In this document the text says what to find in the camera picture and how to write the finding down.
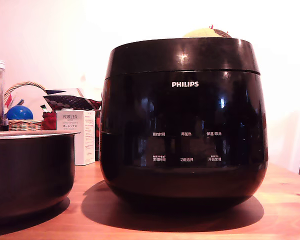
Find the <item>philips logo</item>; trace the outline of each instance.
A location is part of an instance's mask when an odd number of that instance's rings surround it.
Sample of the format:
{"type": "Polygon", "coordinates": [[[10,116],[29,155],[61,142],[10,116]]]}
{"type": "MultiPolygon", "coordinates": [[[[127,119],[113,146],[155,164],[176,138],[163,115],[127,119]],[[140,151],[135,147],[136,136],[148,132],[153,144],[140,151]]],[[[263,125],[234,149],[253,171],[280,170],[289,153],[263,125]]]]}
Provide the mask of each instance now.
{"type": "Polygon", "coordinates": [[[198,81],[173,81],[172,87],[187,88],[187,87],[199,87],[198,81]]]}

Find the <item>rice cooker lid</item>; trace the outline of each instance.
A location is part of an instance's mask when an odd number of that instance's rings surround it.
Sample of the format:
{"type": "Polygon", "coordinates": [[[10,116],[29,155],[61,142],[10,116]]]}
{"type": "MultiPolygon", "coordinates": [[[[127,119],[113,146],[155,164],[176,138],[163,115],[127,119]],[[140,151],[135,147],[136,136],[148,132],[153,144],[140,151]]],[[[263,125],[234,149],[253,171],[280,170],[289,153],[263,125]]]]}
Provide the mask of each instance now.
{"type": "Polygon", "coordinates": [[[116,47],[106,79],[125,74],[224,70],[260,74],[250,42],[227,37],[145,40],[116,47]]]}

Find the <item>wicker basket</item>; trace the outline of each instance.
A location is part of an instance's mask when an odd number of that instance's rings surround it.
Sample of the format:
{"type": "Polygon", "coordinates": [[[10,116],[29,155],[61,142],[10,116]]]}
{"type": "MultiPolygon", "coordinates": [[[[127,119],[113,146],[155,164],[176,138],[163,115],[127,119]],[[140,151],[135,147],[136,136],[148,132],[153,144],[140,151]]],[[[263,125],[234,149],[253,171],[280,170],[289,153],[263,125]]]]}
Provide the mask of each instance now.
{"type": "MultiPolygon", "coordinates": [[[[12,87],[10,87],[4,94],[4,102],[6,103],[10,93],[12,93],[13,90],[20,88],[22,86],[35,86],[40,89],[42,89],[46,93],[46,89],[35,82],[32,81],[25,81],[20,82],[12,87]]],[[[9,131],[34,131],[34,130],[41,130],[42,121],[38,120],[9,120],[9,131]]]]}

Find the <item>yellow object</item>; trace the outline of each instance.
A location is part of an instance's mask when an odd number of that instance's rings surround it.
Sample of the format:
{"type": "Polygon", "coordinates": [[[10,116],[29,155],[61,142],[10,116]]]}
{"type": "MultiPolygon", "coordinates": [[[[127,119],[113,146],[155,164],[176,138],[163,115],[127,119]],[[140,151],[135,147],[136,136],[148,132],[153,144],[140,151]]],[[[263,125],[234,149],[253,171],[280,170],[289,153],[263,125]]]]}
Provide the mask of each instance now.
{"type": "Polygon", "coordinates": [[[191,31],[183,36],[184,38],[205,38],[205,37],[217,37],[217,38],[231,38],[228,32],[214,29],[212,25],[209,28],[201,28],[198,30],[191,31]]]}
{"type": "Polygon", "coordinates": [[[221,37],[211,28],[201,28],[191,31],[183,36],[184,38],[200,38],[200,37],[221,37]]]}

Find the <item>button label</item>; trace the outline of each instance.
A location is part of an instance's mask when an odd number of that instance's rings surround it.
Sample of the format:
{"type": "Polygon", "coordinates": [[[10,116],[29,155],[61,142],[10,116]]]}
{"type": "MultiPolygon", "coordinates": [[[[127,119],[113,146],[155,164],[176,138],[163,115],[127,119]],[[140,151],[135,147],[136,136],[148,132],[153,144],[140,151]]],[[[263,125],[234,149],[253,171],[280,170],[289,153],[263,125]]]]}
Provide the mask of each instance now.
{"type": "Polygon", "coordinates": [[[220,131],[207,131],[207,136],[222,136],[222,133],[220,131]]]}
{"type": "Polygon", "coordinates": [[[193,157],[182,157],[180,158],[180,162],[193,162],[194,158],[193,157]]]}
{"type": "Polygon", "coordinates": [[[182,132],[181,136],[192,136],[191,132],[182,132]]]}
{"type": "Polygon", "coordinates": [[[218,155],[211,155],[211,157],[208,157],[208,162],[221,162],[221,157],[218,155]]]}
{"type": "Polygon", "coordinates": [[[153,155],[152,159],[153,159],[153,162],[165,162],[166,155],[153,155]]]}
{"type": "Polygon", "coordinates": [[[162,136],[165,136],[165,135],[166,135],[165,132],[153,132],[152,133],[153,137],[162,137],[162,136]]]}

